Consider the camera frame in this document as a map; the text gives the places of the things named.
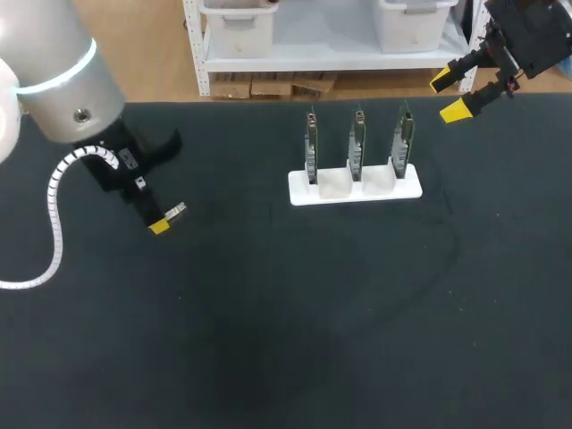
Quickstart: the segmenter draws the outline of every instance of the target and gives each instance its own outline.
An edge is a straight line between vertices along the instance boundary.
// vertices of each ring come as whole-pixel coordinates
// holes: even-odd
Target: white shelf
[[[368,0],[282,0],[275,17],[270,56],[221,58],[205,40],[207,72],[311,72],[441,68],[468,53],[458,24],[449,16],[439,49],[383,54]]]

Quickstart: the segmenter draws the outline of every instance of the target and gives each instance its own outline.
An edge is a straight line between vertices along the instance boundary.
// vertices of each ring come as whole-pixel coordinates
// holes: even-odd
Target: shelf leg
[[[183,7],[187,20],[187,31],[189,32],[190,50],[193,53],[195,73],[197,74],[198,92],[202,97],[207,97],[211,95],[208,72],[205,70],[208,40],[203,39],[198,0],[183,0]]]
[[[486,24],[491,19],[489,11],[484,7],[485,0],[473,0],[473,33],[468,50],[478,50],[481,44],[481,38],[486,34]],[[465,74],[465,78],[460,82],[458,90],[460,92],[471,92],[475,83],[476,67]]]

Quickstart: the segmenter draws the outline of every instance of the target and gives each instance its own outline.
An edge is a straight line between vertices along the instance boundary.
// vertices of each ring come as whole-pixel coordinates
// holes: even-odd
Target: wooden floor
[[[207,101],[198,95],[182,0],[74,0],[131,102]],[[437,70],[342,73],[333,98],[431,96]],[[480,71],[476,86],[493,79]],[[557,70],[527,81],[527,92],[572,92]]]

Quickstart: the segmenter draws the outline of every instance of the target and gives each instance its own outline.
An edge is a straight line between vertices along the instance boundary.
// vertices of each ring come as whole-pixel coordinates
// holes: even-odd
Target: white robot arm
[[[121,115],[124,97],[71,0],[2,0],[0,59],[46,137],[76,143]]]
[[[13,151],[20,135],[20,106],[14,90],[18,79],[0,60],[0,163]]]
[[[48,269],[27,282],[0,281],[0,289],[27,289],[49,280],[62,260],[57,190],[63,173],[81,160],[105,191],[118,190],[155,234],[169,229],[184,204],[164,212],[144,174],[177,155],[181,136],[153,151],[122,121],[124,97],[72,0],[0,0],[0,163],[20,133],[20,104],[44,135],[73,150],[59,163],[47,190],[54,232]]]

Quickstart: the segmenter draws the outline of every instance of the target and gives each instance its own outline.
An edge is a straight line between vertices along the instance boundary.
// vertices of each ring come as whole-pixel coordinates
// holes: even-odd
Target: screw
[[[73,114],[73,120],[78,123],[85,123],[91,119],[91,112],[88,109],[78,109]]]

